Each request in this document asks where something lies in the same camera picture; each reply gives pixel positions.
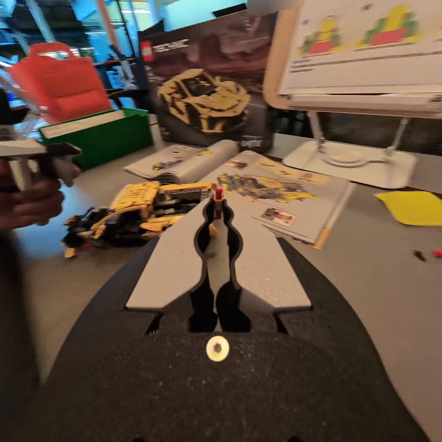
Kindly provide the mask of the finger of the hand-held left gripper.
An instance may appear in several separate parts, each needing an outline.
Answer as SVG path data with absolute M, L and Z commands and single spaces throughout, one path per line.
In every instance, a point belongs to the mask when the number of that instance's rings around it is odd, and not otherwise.
M 82 154 L 82 150 L 70 143 L 45 145 L 39 140 L 16 140 L 0 142 L 0 157 L 3 159 L 29 158 L 72 158 Z
M 74 185 L 74 164 L 73 157 L 54 157 L 52 167 L 56 177 L 67 187 Z

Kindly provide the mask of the open instruction booklet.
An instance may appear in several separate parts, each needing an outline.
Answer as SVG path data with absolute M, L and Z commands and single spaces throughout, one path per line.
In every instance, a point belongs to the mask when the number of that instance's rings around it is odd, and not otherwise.
M 323 241 L 353 191 L 342 178 L 291 169 L 235 141 L 207 148 L 171 145 L 123 168 L 161 184 L 211 182 L 241 213 L 306 244 Z

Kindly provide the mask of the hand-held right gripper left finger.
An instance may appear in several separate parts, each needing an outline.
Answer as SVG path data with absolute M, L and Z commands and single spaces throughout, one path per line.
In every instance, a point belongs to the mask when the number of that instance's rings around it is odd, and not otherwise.
M 214 200 L 206 198 L 155 240 L 155 246 L 126 309 L 173 315 L 190 332 L 216 328 L 214 293 L 204 252 L 210 243 Z

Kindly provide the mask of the green plastic bin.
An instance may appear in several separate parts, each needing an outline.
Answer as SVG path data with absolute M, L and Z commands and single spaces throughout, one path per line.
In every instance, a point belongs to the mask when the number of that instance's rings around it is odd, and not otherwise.
M 148 115 L 146 110 L 121 108 L 47 125 L 39 133 L 47 145 L 65 142 L 81 149 L 74 161 L 86 171 L 152 146 Z

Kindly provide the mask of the yellow paper note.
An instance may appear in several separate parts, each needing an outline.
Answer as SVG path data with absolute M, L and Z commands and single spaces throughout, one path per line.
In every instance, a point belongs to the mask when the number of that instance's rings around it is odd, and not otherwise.
M 441 227 L 442 201 L 427 191 L 394 191 L 375 194 L 399 223 L 420 227 Z

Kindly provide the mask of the person's left hand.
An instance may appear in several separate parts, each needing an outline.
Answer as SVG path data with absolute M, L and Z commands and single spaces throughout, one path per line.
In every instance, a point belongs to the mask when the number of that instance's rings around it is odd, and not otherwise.
M 5 160 L 0 162 L 0 178 L 1 232 L 47 222 L 62 212 L 64 195 L 59 180 L 43 178 L 30 190 L 16 191 Z

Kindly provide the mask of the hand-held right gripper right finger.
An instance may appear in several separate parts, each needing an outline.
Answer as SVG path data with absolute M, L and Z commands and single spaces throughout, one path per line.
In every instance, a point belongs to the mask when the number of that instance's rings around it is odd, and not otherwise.
M 277 237 L 233 203 L 223 205 L 229 281 L 216 295 L 224 332 L 250 332 L 259 319 L 278 323 L 282 313 L 304 312 L 312 302 Z

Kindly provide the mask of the toy car set box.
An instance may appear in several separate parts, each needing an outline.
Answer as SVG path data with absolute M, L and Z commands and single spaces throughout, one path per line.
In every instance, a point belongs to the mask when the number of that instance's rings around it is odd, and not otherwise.
M 153 112 L 164 141 L 208 147 L 235 141 L 267 152 L 274 112 L 263 81 L 277 13 L 246 10 L 170 31 L 138 33 Z

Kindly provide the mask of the orange container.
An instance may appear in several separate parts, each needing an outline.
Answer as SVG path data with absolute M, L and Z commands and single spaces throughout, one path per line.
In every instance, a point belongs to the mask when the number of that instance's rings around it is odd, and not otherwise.
M 12 81 L 56 124 L 112 111 L 107 91 L 90 57 L 77 57 L 61 42 L 30 45 L 27 57 L 10 68 Z

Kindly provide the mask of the black perforated chair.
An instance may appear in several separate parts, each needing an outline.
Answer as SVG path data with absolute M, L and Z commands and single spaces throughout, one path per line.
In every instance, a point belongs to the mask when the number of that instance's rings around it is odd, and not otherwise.
M 1 419 L 26 404 L 39 373 L 26 317 L 18 250 L 9 233 L 0 235 L 0 400 Z

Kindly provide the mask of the printed instruction sheet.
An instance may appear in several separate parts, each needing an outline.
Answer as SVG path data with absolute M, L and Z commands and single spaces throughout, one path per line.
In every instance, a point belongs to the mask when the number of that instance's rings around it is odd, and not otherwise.
M 441 92 L 440 0 L 304 1 L 279 93 Z

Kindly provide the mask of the yellow brick toy car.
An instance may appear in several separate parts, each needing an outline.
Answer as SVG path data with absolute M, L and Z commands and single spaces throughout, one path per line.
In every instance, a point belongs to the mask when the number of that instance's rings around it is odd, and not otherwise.
M 128 184 L 109 206 L 91 207 L 66 222 L 64 257 L 71 259 L 88 246 L 140 247 L 160 236 L 207 197 L 213 182 L 162 185 L 158 181 Z

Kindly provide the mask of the instruction sheet on stand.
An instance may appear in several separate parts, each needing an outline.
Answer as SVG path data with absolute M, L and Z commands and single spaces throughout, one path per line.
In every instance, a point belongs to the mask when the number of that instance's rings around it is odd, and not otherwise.
M 290 153 L 287 167 L 327 174 L 395 190 L 407 187 L 416 166 L 412 153 L 398 150 L 402 135 L 412 118 L 441 119 L 438 93 L 301 93 L 281 95 L 279 86 L 288 60 L 291 38 L 304 1 L 294 8 L 279 10 L 263 83 L 266 102 L 274 108 L 307 111 L 313 141 L 305 142 Z M 400 117 L 391 145 L 385 149 L 334 143 L 326 140 L 319 113 L 346 113 Z

